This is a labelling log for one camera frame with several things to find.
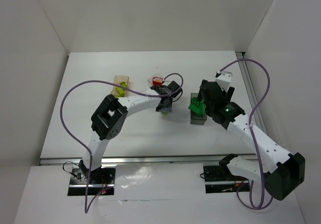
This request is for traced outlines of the green 2x4 lego plate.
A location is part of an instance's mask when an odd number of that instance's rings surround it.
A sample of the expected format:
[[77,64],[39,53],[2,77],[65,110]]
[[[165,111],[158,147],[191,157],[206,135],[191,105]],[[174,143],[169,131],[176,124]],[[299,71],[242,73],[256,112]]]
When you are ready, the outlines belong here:
[[188,109],[198,116],[202,116],[205,113],[204,101],[198,101],[197,97],[192,97]]

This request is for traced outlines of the lime 2x4 lego brick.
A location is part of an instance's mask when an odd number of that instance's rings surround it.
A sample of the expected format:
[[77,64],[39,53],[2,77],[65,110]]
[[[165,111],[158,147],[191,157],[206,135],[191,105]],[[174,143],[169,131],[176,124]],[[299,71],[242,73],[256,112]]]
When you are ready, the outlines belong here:
[[122,88],[116,88],[115,97],[125,97],[126,91]]

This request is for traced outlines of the lime 2x2 lego brick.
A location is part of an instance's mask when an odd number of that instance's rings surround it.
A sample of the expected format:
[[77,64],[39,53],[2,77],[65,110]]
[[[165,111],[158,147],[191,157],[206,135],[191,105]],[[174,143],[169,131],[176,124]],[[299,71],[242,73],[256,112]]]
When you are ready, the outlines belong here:
[[120,85],[121,85],[121,86],[123,86],[123,87],[127,87],[127,83],[126,83],[126,82],[124,82],[124,81],[123,81],[123,82],[121,82],[121,83],[120,83]]

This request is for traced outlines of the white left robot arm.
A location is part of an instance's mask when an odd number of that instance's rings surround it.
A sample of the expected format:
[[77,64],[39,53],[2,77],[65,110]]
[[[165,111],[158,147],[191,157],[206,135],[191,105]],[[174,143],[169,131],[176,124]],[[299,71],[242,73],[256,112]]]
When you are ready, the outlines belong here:
[[103,154],[110,140],[114,139],[129,116],[146,109],[171,112],[174,98],[183,92],[171,81],[168,85],[152,86],[141,94],[126,97],[106,96],[91,117],[92,135],[88,150],[79,163],[82,174],[94,182],[101,171]]

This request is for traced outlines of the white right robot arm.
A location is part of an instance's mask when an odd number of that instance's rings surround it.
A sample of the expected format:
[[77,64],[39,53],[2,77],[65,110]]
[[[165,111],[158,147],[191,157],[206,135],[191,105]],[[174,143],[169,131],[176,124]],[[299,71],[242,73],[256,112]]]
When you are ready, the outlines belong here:
[[206,115],[243,141],[256,153],[263,166],[237,154],[229,154],[219,162],[221,173],[263,181],[265,190],[273,198],[283,200],[303,183],[305,158],[300,153],[292,154],[282,148],[251,123],[245,111],[230,101],[233,92],[233,87],[225,91],[217,82],[203,80],[198,97],[205,104]]

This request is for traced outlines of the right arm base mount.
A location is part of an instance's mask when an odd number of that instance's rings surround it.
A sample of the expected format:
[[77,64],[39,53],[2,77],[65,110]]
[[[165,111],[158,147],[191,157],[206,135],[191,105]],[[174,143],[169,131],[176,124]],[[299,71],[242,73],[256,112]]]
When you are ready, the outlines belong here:
[[238,157],[236,154],[229,154],[219,161],[218,165],[203,166],[200,178],[205,182],[205,191],[210,193],[232,193],[239,191],[249,192],[250,185],[248,179],[232,175],[227,169],[227,164]]

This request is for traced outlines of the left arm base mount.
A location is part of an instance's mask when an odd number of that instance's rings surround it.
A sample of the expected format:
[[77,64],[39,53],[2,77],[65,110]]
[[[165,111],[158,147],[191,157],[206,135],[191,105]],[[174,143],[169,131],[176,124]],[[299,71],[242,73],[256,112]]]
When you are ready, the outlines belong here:
[[[87,179],[81,172],[79,165],[67,161],[62,166],[63,171],[70,175],[68,196],[85,196]],[[92,177],[88,185],[88,195],[95,196],[100,191],[100,195],[114,195],[116,166],[103,166],[96,177]]]

